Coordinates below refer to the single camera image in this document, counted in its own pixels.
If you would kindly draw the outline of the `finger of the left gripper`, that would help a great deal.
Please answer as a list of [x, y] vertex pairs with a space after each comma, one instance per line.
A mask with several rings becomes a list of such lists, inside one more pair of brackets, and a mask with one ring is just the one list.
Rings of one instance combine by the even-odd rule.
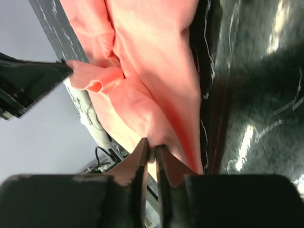
[[36, 62], [0, 54], [0, 117], [20, 118], [73, 73], [65, 60]]

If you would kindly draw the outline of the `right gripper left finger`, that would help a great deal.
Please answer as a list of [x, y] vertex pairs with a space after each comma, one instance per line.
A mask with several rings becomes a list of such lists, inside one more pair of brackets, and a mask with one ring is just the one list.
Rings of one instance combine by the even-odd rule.
[[15, 175], [0, 187], [3, 228], [143, 228], [148, 140], [105, 174]]

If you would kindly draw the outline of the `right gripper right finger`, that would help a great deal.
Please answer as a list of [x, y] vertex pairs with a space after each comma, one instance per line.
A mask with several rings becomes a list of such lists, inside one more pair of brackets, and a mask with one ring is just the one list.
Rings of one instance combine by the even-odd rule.
[[304, 204], [281, 175], [198, 175], [155, 149], [163, 228], [301, 228]]

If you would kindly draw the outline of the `salmon pink t-shirt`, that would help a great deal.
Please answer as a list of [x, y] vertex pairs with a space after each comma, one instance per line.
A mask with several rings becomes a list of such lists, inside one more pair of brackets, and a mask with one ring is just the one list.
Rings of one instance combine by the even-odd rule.
[[166, 145], [194, 172], [200, 154], [199, 74], [190, 48], [196, 0], [63, 0], [88, 63], [68, 60], [104, 129], [127, 151]]

